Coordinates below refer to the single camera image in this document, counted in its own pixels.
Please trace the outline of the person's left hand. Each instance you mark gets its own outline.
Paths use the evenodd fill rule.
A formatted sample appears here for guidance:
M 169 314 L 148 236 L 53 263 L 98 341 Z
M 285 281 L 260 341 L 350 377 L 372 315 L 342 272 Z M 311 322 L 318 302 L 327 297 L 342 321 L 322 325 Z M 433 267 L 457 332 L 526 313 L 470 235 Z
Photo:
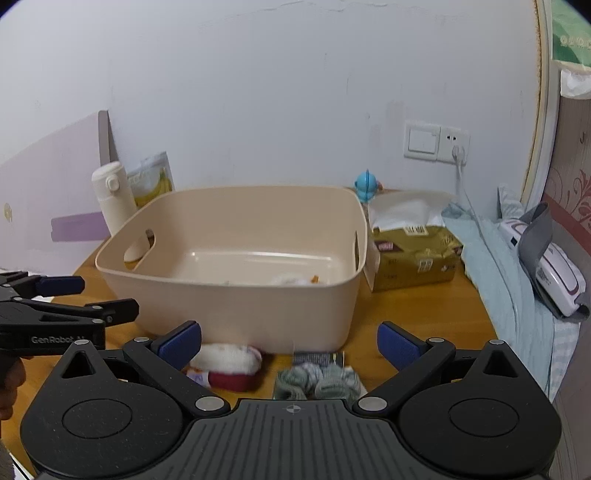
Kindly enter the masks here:
M 5 364 L 8 369 L 1 374 L 1 420 L 8 420 L 13 415 L 18 388 L 26 381 L 26 370 L 20 358 L 7 358 Z

